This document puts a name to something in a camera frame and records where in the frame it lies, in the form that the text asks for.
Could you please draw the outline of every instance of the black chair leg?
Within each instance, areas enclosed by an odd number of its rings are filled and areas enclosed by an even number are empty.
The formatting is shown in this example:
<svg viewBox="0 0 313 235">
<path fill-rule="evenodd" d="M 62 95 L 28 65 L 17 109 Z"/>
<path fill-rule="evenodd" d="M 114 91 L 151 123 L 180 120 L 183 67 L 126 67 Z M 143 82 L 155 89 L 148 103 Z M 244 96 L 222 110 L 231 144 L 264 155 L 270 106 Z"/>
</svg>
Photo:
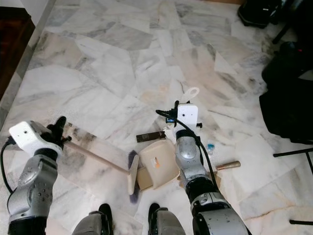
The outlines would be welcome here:
<svg viewBox="0 0 313 235">
<path fill-rule="evenodd" d="M 313 148 L 307 148 L 307 149 L 303 149 L 303 150 L 296 150 L 296 151 L 286 152 L 286 153 L 275 153 L 275 154 L 273 154 L 273 156 L 275 158 L 277 158 L 277 157 L 282 157 L 282 156 L 289 156 L 289 155 L 294 155 L 294 154 L 299 154 L 299 153 L 309 153 L 309 152 L 313 152 Z"/>
<path fill-rule="evenodd" d="M 291 27 L 291 22 L 288 22 L 283 29 L 277 34 L 276 38 L 273 39 L 273 44 L 277 44 L 279 40 L 285 35 L 285 33 L 288 31 L 288 29 Z"/>
<path fill-rule="evenodd" d="M 294 155 L 294 154 L 299 154 L 299 153 L 305 153 L 305 155 L 307 156 L 309 165 L 310 165 L 311 172 L 313 174 L 313 165 L 312 165 L 312 161 L 311 161 L 309 152 L 313 152 L 313 148 L 297 150 L 297 151 L 292 151 L 292 152 L 286 152 L 286 153 L 275 153 L 275 154 L 273 154 L 273 156 L 275 158 L 277 158 L 277 157 L 282 157 L 282 156 L 289 156 L 289 155 Z M 289 220 L 289 222 L 290 222 L 290 224 L 313 225 L 313 221 L 301 221 L 301 220 L 291 219 L 291 220 Z"/>
<path fill-rule="evenodd" d="M 291 224 L 313 225 L 313 221 L 289 220 Z"/>
</svg>

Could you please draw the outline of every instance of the black bag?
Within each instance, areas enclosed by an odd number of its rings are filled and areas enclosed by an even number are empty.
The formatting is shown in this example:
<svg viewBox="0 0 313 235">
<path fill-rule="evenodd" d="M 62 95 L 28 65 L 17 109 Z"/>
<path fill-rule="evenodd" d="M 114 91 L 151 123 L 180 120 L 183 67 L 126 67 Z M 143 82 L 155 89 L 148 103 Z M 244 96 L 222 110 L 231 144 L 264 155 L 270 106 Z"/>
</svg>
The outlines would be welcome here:
<svg viewBox="0 0 313 235">
<path fill-rule="evenodd" d="M 238 16 L 245 26 L 265 28 L 271 17 L 277 17 L 281 7 L 281 0 L 246 0 L 239 7 Z"/>
<path fill-rule="evenodd" d="M 260 96 L 262 115 L 268 131 L 292 142 L 312 144 L 313 81 L 295 78 Z"/>
<path fill-rule="evenodd" d="M 268 88 L 281 87 L 313 68 L 311 50 L 295 42 L 281 44 L 279 52 L 262 71 Z"/>
</svg>

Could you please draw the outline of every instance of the black object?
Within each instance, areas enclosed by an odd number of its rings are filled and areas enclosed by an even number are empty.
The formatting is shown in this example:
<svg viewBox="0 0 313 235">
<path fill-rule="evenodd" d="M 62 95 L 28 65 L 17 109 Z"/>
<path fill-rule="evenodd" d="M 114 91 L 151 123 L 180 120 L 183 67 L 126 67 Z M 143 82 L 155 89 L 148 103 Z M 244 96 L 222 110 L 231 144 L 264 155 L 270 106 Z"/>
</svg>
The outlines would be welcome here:
<svg viewBox="0 0 313 235">
<path fill-rule="evenodd" d="M 218 189 L 216 189 L 207 178 L 198 177 L 186 185 L 186 193 L 190 203 L 192 203 L 196 197 L 206 192 L 218 192 Z"/>
<path fill-rule="evenodd" d="M 40 148 L 40 149 L 37 149 L 34 153 L 34 156 L 35 155 L 45 155 L 49 158 L 51 158 L 52 160 L 54 161 L 57 161 L 57 158 L 58 158 L 58 153 L 56 151 L 54 151 L 53 149 L 51 148 Z"/>
<path fill-rule="evenodd" d="M 302 225 L 313 225 L 312 221 L 302 221 L 302 220 L 289 220 L 289 223 L 291 224 L 302 224 Z"/>
<path fill-rule="evenodd" d="M 195 235 L 211 235 L 202 214 L 197 214 L 194 216 L 192 220 L 192 227 Z"/>
<path fill-rule="evenodd" d="M 291 22 L 287 22 L 285 24 L 285 26 L 283 27 L 283 29 L 277 34 L 277 36 L 273 39 L 273 44 L 277 44 L 281 38 L 285 35 L 285 33 L 287 33 L 287 31 L 290 29 L 290 27 L 292 26 Z"/>
<path fill-rule="evenodd" d="M 298 78 L 313 68 L 311 50 L 295 42 L 281 44 L 279 52 L 262 71 L 262 78 L 268 88 L 281 88 L 287 82 Z"/>
<path fill-rule="evenodd" d="M 292 151 L 292 152 L 286 152 L 286 153 L 275 153 L 273 154 L 273 156 L 275 158 L 277 157 L 283 157 L 283 156 L 290 156 L 290 155 L 294 155 L 294 154 L 299 154 L 299 153 L 305 153 L 309 162 L 309 166 L 313 175 L 313 165 L 312 165 L 312 161 L 310 159 L 310 155 L 309 153 L 313 152 L 313 148 L 307 148 L 307 149 L 302 149 L 302 150 L 297 150 L 297 151 Z M 289 222 L 291 224 L 301 224 L 301 225 L 313 225 L 313 221 L 301 221 L 301 220 L 289 220 Z"/>
<path fill-rule="evenodd" d="M 238 16 L 245 26 L 265 28 L 281 9 L 281 0 L 246 0 L 238 9 Z"/>
<path fill-rule="evenodd" d="M 137 143 L 157 140 L 157 139 L 161 139 L 161 138 L 165 138 L 165 137 L 166 137 L 166 135 L 165 135 L 164 131 L 157 131 L 157 132 L 141 134 L 141 135 L 136 136 Z"/>
<path fill-rule="evenodd" d="M 4 163 L 3 163 L 3 153 L 4 153 L 4 150 L 7 146 L 9 146 L 10 143 L 7 141 L 3 146 L 2 146 L 2 149 L 1 149 L 1 152 L 0 152 L 0 165 L 1 165 L 1 173 L 2 173 L 2 178 L 3 178 L 3 182 L 4 182 L 4 185 L 6 186 L 6 188 L 8 189 L 9 193 L 11 194 L 13 192 L 13 190 L 11 189 L 9 183 L 8 183 L 8 180 L 6 178 L 6 175 L 5 175 L 5 171 L 4 171 Z"/>
<path fill-rule="evenodd" d="M 279 89 L 261 95 L 260 106 L 266 127 L 272 134 L 292 142 L 308 144 L 313 140 L 311 90 L 313 82 L 295 79 Z"/>
<path fill-rule="evenodd" d="M 99 212 L 101 213 L 102 233 L 107 234 L 109 231 L 110 235 L 113 235 L 113 216 L 111 207 L 109 204 L 104 203 L 99 207 Z"/>
<path fill-rule="evenodd" d="M 46 217 L 32 217 L 14 220 L 9 224 L 9 235 L 45 235 Z"/>
<path fill-rule="evenodd" d="M 312 51 L 299 43 L 287 42 L 262 71 L 268 91 L 260 96 L 260 106 L 268 131 L 291 142 L 312 144 L 313 81 L 298 78 L 313 68 Z"/>
<path fill-rule="evenodd" d="M 149 222 L 149 231 L 148 235 L 158 235 L 157 230 L 157 212 L 158 211 L 168 211 L 167 208 L 162 207 L 158 203 L 152 203 L 149 207 L 148 213 L 148 222 Z"/>
<path fill-rule="evenodd" d="M 64 147 L 64 139 L 62 137 L 63 135 L 63 129 L 65 126 L 65 123 L 67 121 L 67 118 L 65 116 L 59 117 L 55 124 L 50 124 L 47 126 L 47 128 L 52 132 L 51 134 L 46 132 L 41 137 L 51 143 L 55 143 L 58 146 L 60 146 L 62 149 Z"/>
</svg>

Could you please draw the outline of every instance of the white plastic hook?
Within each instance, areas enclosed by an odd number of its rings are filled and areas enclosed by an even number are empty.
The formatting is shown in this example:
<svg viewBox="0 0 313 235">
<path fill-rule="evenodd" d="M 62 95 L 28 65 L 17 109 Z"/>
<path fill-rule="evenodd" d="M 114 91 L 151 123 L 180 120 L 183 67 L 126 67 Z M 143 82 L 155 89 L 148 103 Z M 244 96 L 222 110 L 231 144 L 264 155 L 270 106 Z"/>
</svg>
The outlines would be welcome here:
<svg viewBox="0 0 313 235">
<path fill-rule="evenodd" d="M 187 103 L 192 98 L 199 94 L 200 89 L 198 87 L 189 88 L 181 97 L 180 103 Z"/>
</svg>

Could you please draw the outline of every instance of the small blue object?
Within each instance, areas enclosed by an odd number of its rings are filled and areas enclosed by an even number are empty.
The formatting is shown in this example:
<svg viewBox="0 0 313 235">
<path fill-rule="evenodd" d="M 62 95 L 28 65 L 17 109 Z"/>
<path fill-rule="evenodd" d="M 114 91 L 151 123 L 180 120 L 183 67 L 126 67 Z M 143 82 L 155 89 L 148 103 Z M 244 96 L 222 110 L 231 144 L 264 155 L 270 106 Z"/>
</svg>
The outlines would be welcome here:
<svg viewBox="0 0 313 235">
<path fill-rule="evenodd" d="M 214 149 L 214 145 L 213 144 L 211 144 L 211 143 L 209 143 L 208 145 L 207 145 L 207 149 L 208 150 L 213 150 Z"/>
</svg>

